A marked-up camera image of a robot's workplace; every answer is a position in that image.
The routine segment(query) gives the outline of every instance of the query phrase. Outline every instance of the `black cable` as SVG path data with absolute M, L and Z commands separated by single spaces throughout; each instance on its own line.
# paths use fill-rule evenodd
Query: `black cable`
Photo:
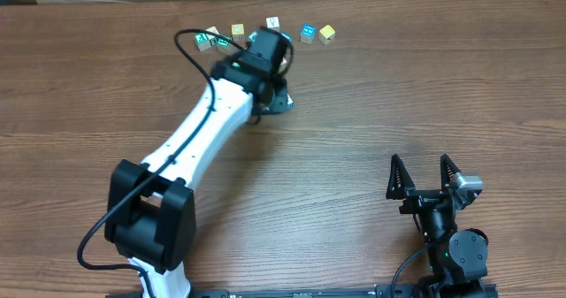
M 415 226 L 417 227 L 418 233 L 421 233 L 421 225 L 418 224 L 416 213 L 413 213 L 413 221 L 415 221 Z
M 436 241 L 426 244 L 423 248 L 419 249 L 413 255 L 409 256 L 409 258 L 405 259 L 403 264 L 401 264 L 401 266 L 399 266 L 399 268 L 397 269 L 397 272 L 393 276 L 393 281 L 391 282 L 391 298 L 395 298 L 395 284 L 397 283 L 397 279 L 399 278 L 399 275 L 401 275 L 401 271 L 403 271 L 405 269 L 405 267 L 407 267 L 407 265 L 413 259 L 415 259 L 419 255 L 423 254 L 423 252 L 425 252 L 426 250 L 428 250 L 429 248 L 431 248 L 435 244 L 436 244 Z
M 456 229 L 456 199 L 454 193 L 450 193 L 450 200 L 452 201 L 452 228 Z
M 211 34 L 211 35 L 218 37 L 218 38 L 220 38 L 224 41 L 230 42 L 236 48 L 238 48 L 239 50 L 242 50 L 242 47 L 240 45 L 238 45 L 237 43 L 232 42 L 231 40 L 225 38 L 224 36 L 221 36 L 221 35 L 215 34 L 215 33 L 211 33 L 211 32 L 208 32 L 206 30 L 203 30 L 203 29 L 184 29 L 184 30 L 177 32 L 177 34 L 175 34 L 174 41 L 175 41 L 175 46 L 177 46 L 177 49 L 180 51 L 181 54 L 183 54 L 183 56 L 185 56 L 186 59 L 188 59 L 189 62 L 191 62 L 191 64 L 193 64 L 195 66 L 195 68 L 204 76 L 204 78 L 208 82 L 208 85 L 210 87 L 210 106 L 209 106 L 208 110 L 206 111 L 206 114 L 204 115 L 201 122 L 196 126 L 193 133 L 191 133 L 188 136 L 188 138 L 175 150 L 175 152 L 173 154 L 171 154 L 170 156 L 167 157 L 167 160 L 155 172 L 153 172 L 147 179 L 145 179 L 142 183 L 140 183 L 140 185 L 138 185 L 130 193 L 128 193 L 120 202 L 118 202 L 118 204 L 114 205 L 114 207 L 112 207 L 108 212 L 106 212 L 106 214 L 104 214 L 98 220 L 98 222 L 96 222 L 96 224 L 94 224 L 92 226 L 92 228 L 90 228 L 88 233 L 85 234 L 85 236 L 82 238 L 82 241 L 80 241 L 79 247 L 77 249 L 77 260 L 79 261 L 79 264 L 82 267 L 84 267 L 88 270 L 113 271 L 113 270 L 120 270 L 120 269 L 131 269 L 131 270 L 134 270 L 134 271 L 138 271 L 140 273 L 140 275 L 143 277 L 143 281 L 146 284 L 146 288 L 148 290 L 149 298 L 156 298 L 156 297 L 153 294 L 153 288 L 151 287 L 151 283 L 149 281 L 148 273 L 142 267 L 134 265 L 134 264 L 93 265 L 93 264 L 87 263 L 84 260 L 83 253 L 84 253 L 85 247 L 87 246 L 88 241 L 90 241 L 90 239 L 96 233 L 96 231 L 98 231 L 100 229 L 100 227 L 102 227 L 102 225 L 104 223 L 106 223 L 106 221 L 121 206 L 123 206 L 126 202 L 128 202 L 132 198 L 139 195 L 143 191 L 143 189 L 152 180 L 154 180 L 161 172 L 163 172 L 165 170 L 165 168 L 167 168 L 167 166 L 169 166 L 170 164 L 172 164 L 175 161 L 175 158 L 178 157 L 179 154 L 183 151 L 183 149 L 185 149 L 187 147 L 187 145 L 196 137 L 198 132 L 203 128 L 204 124 L 206 123 L 206 121 L 210 117 L 211 113 L 214 111 L 214 103 L 215 103 L 215 100 L 216 100 L 216 91 L 214 89 L 214 86 L 212 85 L 212 80 L 210 79 L 209 74 L 206 73 L 204 71 L 204 69 L 198 63 L 196 63 L 195 60 L 193 58 L 191 58 L 190 55 L 188 55 L 187 52 L 180 46 L 179 36 L 181 36 L 182 34 L 188 34 L 188 33 Z
M 481 236 L 484 239 L 484 241 L 486 242 L 486 245 L 489 245 L 489 239 L 487 238 L 487 235 L 482 230 L 478 230 L 477 228 L 468 228 L 468 229 L 466 229 L 466 231 L 474 232 L 477 235 Z

